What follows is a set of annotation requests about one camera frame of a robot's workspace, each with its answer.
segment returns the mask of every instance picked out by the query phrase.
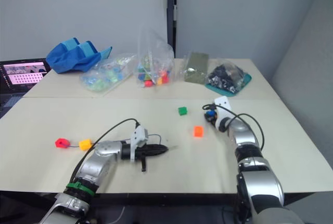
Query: orange cube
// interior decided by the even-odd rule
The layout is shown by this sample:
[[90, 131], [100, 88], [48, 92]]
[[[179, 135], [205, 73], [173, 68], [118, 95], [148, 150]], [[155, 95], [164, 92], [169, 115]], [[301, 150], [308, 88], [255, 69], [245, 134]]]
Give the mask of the orange cube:
[[203, 126], [194, 126], [194, 136], [203, 137]]

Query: plastic bag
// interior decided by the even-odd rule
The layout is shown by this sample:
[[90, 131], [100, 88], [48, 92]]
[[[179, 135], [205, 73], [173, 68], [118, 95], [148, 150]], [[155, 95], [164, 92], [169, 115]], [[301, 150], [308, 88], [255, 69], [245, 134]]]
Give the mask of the plastic bag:
[[207, 75], [206, 87], [210, 88], [211, 86], [224, 90], [231, 93], [231, 95], [225, 95], [233, 96], [250, 80], [251, 76], [237, 65], [225, 59], [217, 59], [215, 60], [215, 68]]
[[185, 82], [205, 84], [209, 55], [192, 52], [184, 57], [178, 77]]
[[134, 75], [141, 87], [162, 85], [173, 80], [172, 47], [152, 29], [143, 28], [140, 32]]
[[80, 75], [80, 82], [88, 90], [111, 90], [133, 73], [135, 54], [120, 54], [98, 62], [87, 73]]

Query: white table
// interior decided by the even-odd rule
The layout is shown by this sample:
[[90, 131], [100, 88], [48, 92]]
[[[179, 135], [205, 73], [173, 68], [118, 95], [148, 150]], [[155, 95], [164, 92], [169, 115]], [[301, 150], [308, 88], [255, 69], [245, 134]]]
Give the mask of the white table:
[[[284, 191], [333, 190], [333, 171], [327, 161], [268, 83], [261, 75], [257, 76], [258, 71], [253, 71], [253, 81], [239, 96], [231, 98], [230, 104], [235, 112], [249, 113], [260, 122], [266, 137], [263, 155], [269, 160]], [[47, 86], [47, 81], [57, 84], [54, 80], [63, 79], [63, 76], [47, 75], [42, 80], [44, 83], [34, 87], [27, 97], [0, 119], [0, 190], [63, 191], [83, 152], [78, 148], [55, 148], [55, 140], [63, 137], [72, 143], [87, 138], [95, 141], [112, 125], [135, 117], [150, 133], [161, 134], [162, 143], [170, 150], [159, 157], [148, 157], [146, 173], [141, 172], [140, 163], [119, 162], [99, 192], [236, 192], [234, 152], [226, 135], [207, 123], [201, 110], [203, 104], [211, 102], [218, 94], [210, 94], [200, 85], [179, 82], [170, 84], [165, 91], [187, 84], [190, 89], [179, 95], [166, 94], [167, 98], [162, 98], [160, 94], [160, 90], [164, 90], [162, 87], [157, 91], [149, 88], [137, 90], [132, 95], [121, 95], [119, 90], [122, 87], [132, 88], [134, 81], [128, 80], [107, 96], [96, 98], [86, 96], [89, 93], [75, 83], [78, 75], [71, 74], [68, 77], [72, 80], [66, 85], [80, 92], [80, 96], [74, 96], [70, 94], [72, 90], [62, 90], [61, 87], [58, 87], [58, 93], [62, 97], [52, 96], [52, 89], [42, 95], [41, 89]], [[146, 93], [154, 97], [146, 99]], [[188, 115], [178, 115], [177, 108], [180, 106], [188, 108]], [[204, 126], [203, 138], [193, 137], [194, 125]], [[133, 128], [133, 123], [125, 123], [105, 140], [125, 139]]]

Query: blue cloth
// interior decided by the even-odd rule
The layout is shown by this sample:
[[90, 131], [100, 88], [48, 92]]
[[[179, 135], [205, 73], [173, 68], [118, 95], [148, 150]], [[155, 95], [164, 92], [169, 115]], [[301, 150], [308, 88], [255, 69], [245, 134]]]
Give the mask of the blue cloth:
[[90, 42], [80, 44], [76, 38], [59, 43], [46, 57], [47, 63], [58, 74], [70, 70], [87, 72], [102, 59], [107, 59], [112, 47], [98, 52]]

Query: green cube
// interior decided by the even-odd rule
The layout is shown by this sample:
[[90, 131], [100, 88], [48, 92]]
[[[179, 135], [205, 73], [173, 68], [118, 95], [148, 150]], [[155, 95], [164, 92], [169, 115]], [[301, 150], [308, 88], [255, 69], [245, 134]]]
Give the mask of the green cube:
[[178, 113], [179, 113], [180, 116], [186, 115], [187, 114], [187, 108], [186, 107], [178, 108]]

